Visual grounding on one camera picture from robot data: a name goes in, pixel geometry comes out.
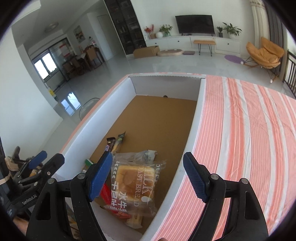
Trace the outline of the person's right hand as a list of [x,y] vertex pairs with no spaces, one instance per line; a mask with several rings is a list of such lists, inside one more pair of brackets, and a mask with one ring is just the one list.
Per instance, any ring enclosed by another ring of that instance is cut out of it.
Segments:
[[168,241],[166,238],[162,237],[158,241]]

